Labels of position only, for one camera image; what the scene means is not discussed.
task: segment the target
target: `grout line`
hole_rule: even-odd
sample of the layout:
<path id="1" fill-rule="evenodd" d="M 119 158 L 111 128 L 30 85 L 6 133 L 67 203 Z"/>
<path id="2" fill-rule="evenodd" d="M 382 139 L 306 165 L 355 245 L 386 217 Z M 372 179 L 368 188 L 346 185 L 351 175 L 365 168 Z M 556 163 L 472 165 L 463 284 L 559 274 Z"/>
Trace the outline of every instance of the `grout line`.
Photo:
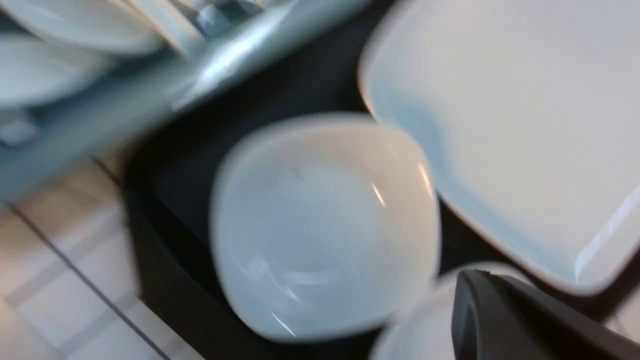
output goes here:
<path id="1" fill-rule="evenodd" d="M 96 159 L 93 156 L 91 157 L 91 160 L 97 167 L 100 168 L 100 170 L 102 170 L 105 175 L 107 175 L 111 179 L 111 181 L 118 185 L 118 187 L 120 186 L 120 179 L 116 176 L 116 174 L 111 172 L 107 165 L 105 165 L 100 159 Z"/>
<path id="2" fill-rule="evenodd" d="M 147 343 L 147 345 L 149 345 L 163 360 L 171 360 L 156 344 L 154 344 L 153 341 L 151 341 L 151 339 L 149 339 L 149 337 L 144 332 L 142 332 L 136 326 L 136 324 L 131 322 L 131 320 L 129 320 L 128 317 L 126 317 L 122 313 L 122 311 L 107 298 L 107 296 L 105 296 L 91 281 L 89 281 L 89 279 L 82 272 L 80 272 L 80 270 L 78 270 L 78 268 L 71 262 L 71 260 L 69 260 L 69 258 L 64 253 L 62 253 L 62 251 L 58 250 L 58 248 L 56 248 L 49 241 L 49 239 L 47 239 L 45 234 L 27 216 L 20 212 L 20 210 L 13 204 L 9 204 L 9 206 L 16 214 L 16 216 L 21 218 L 22 221 L 24 221 L 24 223 L 31 228 L 31 230 L 40 238 L 40 240 L 42 240 L 42 242 L 49 248 L 49 250 L 58 255 L 62 262 L 64 262 L 71 269 L 71 271 L 73 271 L 80 278 L 80 280 L 82 280 L 82 282 L 87 285 L 89 289 L 94 294 L 96 294 L 96 296 L 98 296 L 98 298 L 100 298 L 105 304 L 107 304 L 107 306 L 110 307 L 111 310 L 116 313 L 116 315 L 118 315 L 136 334 L 138 334 L 138 336 L 145 343 Z"/>
<path id="3" fill-rule="evenodd" d="M 93 319 L 84 329 L 73 335 L 58 347 L 58 350 L 65 356 L 73 354 L 91 340 L 102 334 L 111 324 L 118 320 L 118 316 L 110 309 L 106 309 L 97 318 Z"/>
<path id="4" fill-rule="evenodd" d="M 37 273 L 34 277 L 20 285 L 16 290 L 7 295 L 4 299 L 14 307 L 20 306 L 37 294 L 42 288 L 52 283 L 67 271 L 64 263 L 56 258 L 56 262 Z"/>
<path id="5" fill-rule="evenodd" d="M 111 241 L 116 234 L 124 231 L 120 217 L 118 215 L 111 217 L 94 229 L 83 241 L 72 247 L 67 252 L 67 256 L 72 262 L 76 263 L 103 243 Z"/>
<path id="6" fill-rule="evenodd" d="M 114 301 L 113 303 L 122 311 L 122 313 L 126 313 L 127 311 L 131 310 L 138 302 L 139 300 L 136 296 L 136 292 L 132 291 Z"/>

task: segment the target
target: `white floor tile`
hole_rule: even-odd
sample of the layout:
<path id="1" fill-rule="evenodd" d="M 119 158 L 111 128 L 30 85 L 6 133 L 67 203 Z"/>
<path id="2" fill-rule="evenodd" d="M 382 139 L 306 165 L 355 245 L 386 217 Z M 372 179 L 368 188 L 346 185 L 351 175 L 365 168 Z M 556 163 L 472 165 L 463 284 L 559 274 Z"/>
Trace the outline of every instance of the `white floor tile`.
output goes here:
<path id="1" fill-rule="evenodd" d="M 626 334 L 624 333 L 624 330 L 620 327 L 620 321 L 618 320 L 618 317 L 617 317 L 617 316 L 612 316 L 612 317 L 607 321 L 607 323 L 605 323 L 605 326 L 606 326 L 609 330 L 611 330 L 611 331 L 613 331 L 613 332 L 615 332 L 615 333 L 617 333 L 617 334 L 620 334 L 620 335 L 622 335 L 622 336 L 626 336 Z"/>
<path id="2" fill-rule="evenodd" d="M 50 344 L 0 301 L 0 356 L 3 359 L 61 360 Z"/>
<path id="3" fill-rule="evenodd" d="M 53 346 L 58 347 L 108 308 L 74 273 L 67 270 L 17 311 Z"/>
<path id="4" fill-rule="evenodd" d="M 636 289 L 616 315 L 629 339 L 640 342 L 640 288 Z"/>
<path id="5" fill-rule="evenodd" d="M 67 359 L 147 360 L 154 354 L 154 350 L 125 322 L 118 320 Z"/>
<path id="6" fill-rule="evenodd" d="M 124 216 L 116 186 L 93 163 L 27 198 L 18 208 L 63 252 L 113 217 Z"/>
<path id="7" fill-rule="evenodd" d="M 125 312 L 126 317 L 159 348 L 165 348 L 178 335 L 142 302 Z"/>
<path id="8" fill-rule="evenodd" d="M 0 297 L 57 262 L 56 255 L 22 220 L 14 215 L 0 218 Z"/>
<path id="9" fill-rule="evenodd" d="M 193 350 L 192 347 L 187 345 L 187 347 L 182 349 L 172 360 L 204 360 L 204 358 L 198 354 L 196 350 Z"/>
<path id="10" fill-rule="evenodd" d="M 108 237 L 97 248 L 75 262 L 82 274 L 89 278 L 113 302 L 129 293 L 138 293 L 138 275 L 131 243 L 124 228 Z"/>

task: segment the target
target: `stacked plates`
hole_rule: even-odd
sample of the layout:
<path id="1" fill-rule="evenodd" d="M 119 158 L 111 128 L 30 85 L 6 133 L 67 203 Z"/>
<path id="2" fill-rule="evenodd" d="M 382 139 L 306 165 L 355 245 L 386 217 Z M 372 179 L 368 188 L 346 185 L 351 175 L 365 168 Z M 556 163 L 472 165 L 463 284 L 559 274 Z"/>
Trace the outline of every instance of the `stacked plates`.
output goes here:
<path id="1" fill-rule="evenodd" d="M 115 63 L 162 41 L 139 17 L 106 0 L 0 0 L 34 36 L 0 36 L 0 107 L 39 106 L 86 88 Z"/>

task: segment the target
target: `dish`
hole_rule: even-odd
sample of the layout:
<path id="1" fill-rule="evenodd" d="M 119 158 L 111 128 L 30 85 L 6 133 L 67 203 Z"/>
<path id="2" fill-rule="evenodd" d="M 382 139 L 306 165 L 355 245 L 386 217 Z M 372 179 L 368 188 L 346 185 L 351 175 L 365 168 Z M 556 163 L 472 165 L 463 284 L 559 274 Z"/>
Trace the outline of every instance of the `dish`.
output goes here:
<path id="1" fill-rule="evenodd" d="M 638 247 L 639 12 L 404 1 L 362 58 L 374 117 L 418 141 L 448 205 L 568 293 L 602 291 Z"/>
<path id="2" fill-rule="evenodd" d="M 271 126 L 241 142 L 220 174 L 211 211 L 218 279 L 265 338 L 372 329 L 437 274 L 440 219 L 424 156 L 367 115 Z"/>
<path id="3" fill-rule="evenodd" d="M 76 47 L 29 35 L 0 35 L 0 108 L 57 101 L 91 84 L 112 64 L 101 54 Z"/>
<path id="4" fill-rule="evenodd" d="M 529 282 L 515 269 L 497 263 L 478 263 L 457 269 L 437 282 L 421 303 L 391 323 L 376 342 L 372 360 L 456 360 L 451 340 L 451 318 L 456 278 L 462 270 L 484 270 Z"/>
<path id="5" fill-rule="evenodd" d="M 34 35 L 119 55 L 158 50 L 144 22 L 106 0 L 0 0 L 0 8 Z"/>

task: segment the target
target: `white ceramic plate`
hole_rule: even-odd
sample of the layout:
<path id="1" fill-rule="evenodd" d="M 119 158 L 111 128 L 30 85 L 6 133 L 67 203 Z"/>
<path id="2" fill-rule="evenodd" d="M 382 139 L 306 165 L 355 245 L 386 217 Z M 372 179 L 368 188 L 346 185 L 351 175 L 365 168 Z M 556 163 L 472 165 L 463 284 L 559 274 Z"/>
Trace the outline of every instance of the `white ceramic plate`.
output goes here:
<path id="1" fill-rule="evenodd" d="M 111 65 L 99 53 L 29 35 L 0 35 L 0 108 L 62 99 L 90 85 Z"/>
<path id="2" fill-rule="evenodd" d="M 0 7 L 47 40 L 121 55 L 148 54 L 162 45 L 143 21 L 106 0 L 0 0 Z"/>
<path id="3" fill-rule="evenodd" d="M 640 236 L 640 2 L 399 3 L 362 59 L 374 116 L 439 194 L 564 291 L 604 289 Z"/>
<path id="4" fill-rule="evenodd" d="M 424 155 L 371 120 L 292 120 L 225 160 L 211 249 L 229 304 L 256 333 L 308 341 L 366 331 L 416 303 L 437 273 L 440 219 Z"/>
<path id="5" fill-rule="evenodd" d="M 484 270 L 529 281 L 515 269 L 496 263 L 478 263 L 457 269 L 438 281 L 420 304 L 400 316 L 381 334 L 372 360 L 456 360 L 451 340 L 451 318 L 456 278 L 462 270 Z"/>

